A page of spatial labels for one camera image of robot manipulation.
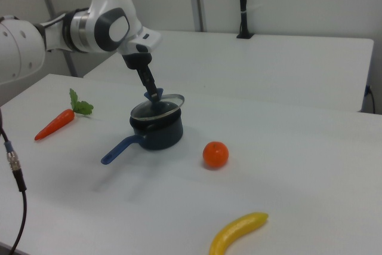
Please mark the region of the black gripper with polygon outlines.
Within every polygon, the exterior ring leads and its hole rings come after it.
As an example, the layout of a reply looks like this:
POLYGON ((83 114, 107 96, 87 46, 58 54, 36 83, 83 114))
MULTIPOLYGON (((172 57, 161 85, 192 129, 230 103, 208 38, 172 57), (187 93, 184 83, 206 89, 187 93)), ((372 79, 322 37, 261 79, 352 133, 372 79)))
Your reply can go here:
POLYGON ((133 53, 122 56, 127 68, 137 70, 142 84, 145 86, 147 95, 146 97, 151 102, 160 101, 160 95, 155 85, 155 80, 149 68, 146 68, 152 61, 150 53, 133 53))

